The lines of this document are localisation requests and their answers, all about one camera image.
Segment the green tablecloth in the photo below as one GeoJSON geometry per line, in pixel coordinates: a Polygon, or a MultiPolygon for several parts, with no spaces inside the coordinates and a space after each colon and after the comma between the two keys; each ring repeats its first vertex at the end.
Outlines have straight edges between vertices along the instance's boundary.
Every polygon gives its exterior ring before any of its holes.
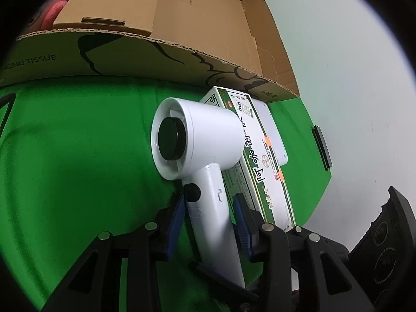
{"type": "Polygon", "coordinates": [[[180,185],[157,172],[150,130],[168,97],[195,86],[128,77],[12,85],[1,135],[1,310],[36,311],[102,231],[133,231],[180,185]]]}

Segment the pink and teal plush toy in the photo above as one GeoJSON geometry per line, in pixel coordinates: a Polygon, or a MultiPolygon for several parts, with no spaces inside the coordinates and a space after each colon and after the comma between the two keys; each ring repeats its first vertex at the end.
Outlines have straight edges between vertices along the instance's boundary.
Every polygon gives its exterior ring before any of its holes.
{"type": "Polygon", "coordinates": [[[53,4],[44,4],[38,12],[30,19],[22,34],[33,33],[41,30],[51,30],[54,21],[63,7],[67,4],[66,0],[60,0],[53,4]]]}

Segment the white hair dryer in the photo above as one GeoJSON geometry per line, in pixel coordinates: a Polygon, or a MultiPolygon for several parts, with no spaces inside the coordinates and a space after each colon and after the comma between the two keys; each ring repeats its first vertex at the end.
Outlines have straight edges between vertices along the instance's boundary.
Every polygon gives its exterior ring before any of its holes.
{"type": "Polygon", "coordinates": [[[169,97],[152,122],[152,156],[166,180],[180,180],[202,262],[245,285],[222,171],[243,155],[244,132],[233,111],[169,97]]]}

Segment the white flat box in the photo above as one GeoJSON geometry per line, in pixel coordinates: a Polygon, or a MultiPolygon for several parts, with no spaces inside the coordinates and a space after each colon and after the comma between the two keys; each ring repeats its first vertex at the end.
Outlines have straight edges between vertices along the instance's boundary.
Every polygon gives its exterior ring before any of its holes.
{"type": "Polygon", "coordinates": [[[288,162],[288,154],[268,105],[263,101],[256,99],[253,99],[252,103],[254,104],[255,110],[259,115],[267,136],[271,140],[278,164],[284,166],[288,162]]]}

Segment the black clip on table edge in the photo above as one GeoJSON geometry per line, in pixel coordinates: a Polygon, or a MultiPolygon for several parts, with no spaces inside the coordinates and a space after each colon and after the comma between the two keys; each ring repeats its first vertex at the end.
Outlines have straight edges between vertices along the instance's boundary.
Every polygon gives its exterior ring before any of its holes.
{"type": "Polygon", "coordinates": [[[319,150],[319,153],[320,153],[320,156],[321,156],[321,159],[322,159],[322,163],[324,165],[324,169],[326,171],[328,171],[328,170],[331,169],[333,164],[332,164],[332,159],[331,159],[331,156],[329,154],[327,143],[324,139],[324,135],[322,133],[321,127],[319,127],[318,125],[315,125],[312,128],[312,134],[315,138],[315,142],[317,144],[317,148],[319,150]]]}

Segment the large open cardboard tray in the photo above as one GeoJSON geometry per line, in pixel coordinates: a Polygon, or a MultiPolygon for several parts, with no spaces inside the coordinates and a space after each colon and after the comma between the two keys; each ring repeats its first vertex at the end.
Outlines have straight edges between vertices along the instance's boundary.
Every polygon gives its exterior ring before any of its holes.
{"type": "Polygon", "coordinates": [[[1,65],[2,86],[72,75],[222,86],[265,102],[300,94],[265,0],[158,0],[149,36],[53,25],[19,36],[1,65]]]}

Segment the green and white medicine box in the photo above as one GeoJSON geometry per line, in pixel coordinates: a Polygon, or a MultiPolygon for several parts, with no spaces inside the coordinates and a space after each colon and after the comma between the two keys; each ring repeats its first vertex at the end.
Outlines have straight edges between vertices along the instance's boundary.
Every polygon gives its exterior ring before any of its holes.
{"type": "Polygon", "coordinates": [[[229,207],[233,208],[233,197],[240,192],[249,208],[260,212],[266,222],[288,231],[296,225],[290,195],[253,99],[240,91],[212,87],[200,101],[233,111],[243,126],[242,157],[222,173],[229,207]]]}

